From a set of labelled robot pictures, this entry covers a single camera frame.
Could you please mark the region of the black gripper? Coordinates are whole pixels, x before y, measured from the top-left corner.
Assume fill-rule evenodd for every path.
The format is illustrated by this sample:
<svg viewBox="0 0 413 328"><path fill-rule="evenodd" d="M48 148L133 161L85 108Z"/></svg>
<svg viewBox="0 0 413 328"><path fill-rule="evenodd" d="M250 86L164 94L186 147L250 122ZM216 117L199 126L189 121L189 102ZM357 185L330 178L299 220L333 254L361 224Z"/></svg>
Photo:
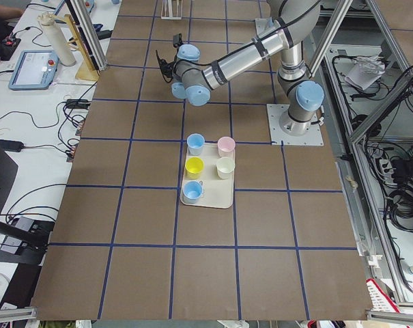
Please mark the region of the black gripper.
<svg viewBox="0 0 413 328"><path fill-rule="evenodd" d="M164 79L165 82L172 82L173 80L173 68L175 65L175 62L168 62L167 60L161 58L158 54L158 51L155 50L156 53L156 59L158 62L158 66L161 72L161 75Z"/></svg>

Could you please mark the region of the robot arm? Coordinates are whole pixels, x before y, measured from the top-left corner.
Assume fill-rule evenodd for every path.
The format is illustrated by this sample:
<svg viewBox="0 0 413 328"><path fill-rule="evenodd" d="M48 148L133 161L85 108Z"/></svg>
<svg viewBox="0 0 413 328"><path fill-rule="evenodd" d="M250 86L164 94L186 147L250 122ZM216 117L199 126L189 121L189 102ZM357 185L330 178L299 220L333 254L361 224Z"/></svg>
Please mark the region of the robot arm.
<svg viewBox="0 0 413 328"><path fill-rule="evenodd" d="M211 61L199 63L200 51L173 37L172 62L159 58L162 77L171 84L174 97L194 106L209 102L212 90L227 84L248 69L280 53L278 80L289 99L279 119L288 135L303 136L324 99L322 87L307 77L302 42L312 32L320 13L319 1L269 1L270 20L265 29L240 48Z"/></svg>

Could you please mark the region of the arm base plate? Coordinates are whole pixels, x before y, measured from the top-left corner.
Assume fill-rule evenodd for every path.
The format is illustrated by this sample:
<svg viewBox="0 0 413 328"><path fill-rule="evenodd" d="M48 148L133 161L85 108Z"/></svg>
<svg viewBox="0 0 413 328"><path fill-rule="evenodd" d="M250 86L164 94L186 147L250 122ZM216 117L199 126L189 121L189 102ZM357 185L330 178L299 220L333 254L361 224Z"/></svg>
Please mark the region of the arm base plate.
<svg viewBox="0 0 413 328"><path fill-rule="evenodd" d="M273 26L274 24L272 18L256 18L255 28L257 38L261 39L266 34L267 30Z"/></svg>
<svg viewBox="0 0 413 328"><path fill-rule="evenodd" d="M316 112L309 122L295 122L288 113L288 104L267 104L271 144L277 146L323 146Z"/></svg>

